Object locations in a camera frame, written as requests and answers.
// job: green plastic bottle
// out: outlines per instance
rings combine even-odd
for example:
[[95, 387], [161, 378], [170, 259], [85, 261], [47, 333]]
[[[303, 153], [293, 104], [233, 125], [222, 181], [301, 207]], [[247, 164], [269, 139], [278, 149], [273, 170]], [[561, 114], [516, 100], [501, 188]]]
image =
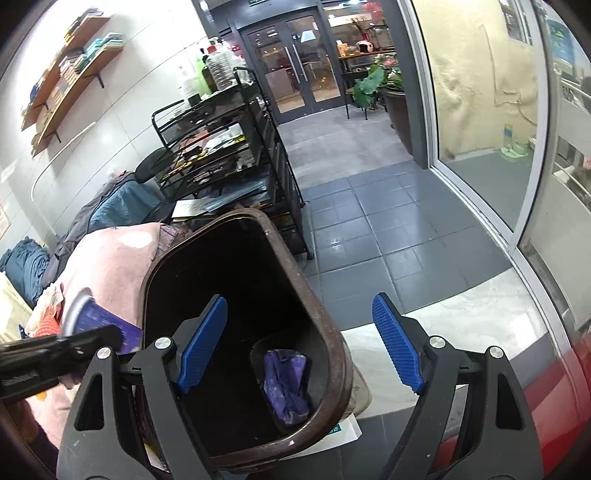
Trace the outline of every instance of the green plastic bottle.
[[207, 81], [203, 76], [203, 69], [205, 68], [205, 62], [198, 56], [197, 60], [195, 60], [195, 72], [197, 77], [196, 87], [199, 95], [203, 97], [203, 95], [211, 95], [212, 91], [207, 86]]

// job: yellow wall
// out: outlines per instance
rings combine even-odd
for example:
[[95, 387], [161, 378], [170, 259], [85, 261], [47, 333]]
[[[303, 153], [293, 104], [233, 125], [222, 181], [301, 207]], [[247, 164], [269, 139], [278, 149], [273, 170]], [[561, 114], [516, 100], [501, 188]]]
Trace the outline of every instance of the yellow wall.
[[[506, 122], [527, 142], [535, 125], [524, 115], [537, 122], [534, 49], [508, 35], [499, 1], [413, 4], [433, 75], [441, 158], [501, 147]], [[503, 103], [519, 99], [522, 113]]]

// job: double door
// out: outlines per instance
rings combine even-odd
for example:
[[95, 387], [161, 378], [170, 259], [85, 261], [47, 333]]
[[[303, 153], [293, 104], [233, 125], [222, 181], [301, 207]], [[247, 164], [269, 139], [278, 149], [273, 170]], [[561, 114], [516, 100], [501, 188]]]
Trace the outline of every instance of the double door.
[[336, 56], [317, 12], [279, 17], [241, 36], [278, 123], [342, 104]]

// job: blue gripper pad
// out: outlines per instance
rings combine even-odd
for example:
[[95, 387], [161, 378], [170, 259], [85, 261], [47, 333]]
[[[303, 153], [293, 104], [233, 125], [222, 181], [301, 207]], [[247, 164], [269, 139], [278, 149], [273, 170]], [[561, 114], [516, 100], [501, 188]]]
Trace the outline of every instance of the blue gripper pad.
[[183, 394], [198, 385], [228, 321], [228, 304], [219, 297], [181, 357], [177, 385]]
[[421, 376], [418, 353], [380, 295], [375, 296], [371, 312], [400, 380], [411, 387], [416, 394], [421, 393], [425, 381]]

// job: metal screw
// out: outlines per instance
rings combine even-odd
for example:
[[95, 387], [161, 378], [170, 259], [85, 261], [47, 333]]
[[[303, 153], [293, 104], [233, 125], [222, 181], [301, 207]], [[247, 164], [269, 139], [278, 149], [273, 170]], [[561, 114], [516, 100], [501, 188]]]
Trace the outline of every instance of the metal screw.
[[111, 349], [107, 346], [104, 346], [102, 348], [99, 348], [99, 350], [96, 353], [96, 356], [98, 358], [100, 358], [101, 360], [104, 360], [105, 358], [109, 358], [110, 354], [111, 354]]
[[441, 337], [431, 337], [429, 339], [429, 344], [433, 348], [443, 348], [445, 347], [445, 340]]
[[491, 349], [488, 351], [491, 353], [491, 356], [495, 358], [501, 358], [505, 354], [503, 350], [497, 346], [491, 346]]
[[154, 342], [154, 346], [158, 350], [164, 350], [168, 348], [173, 341], [169, 337], [160, 337]]

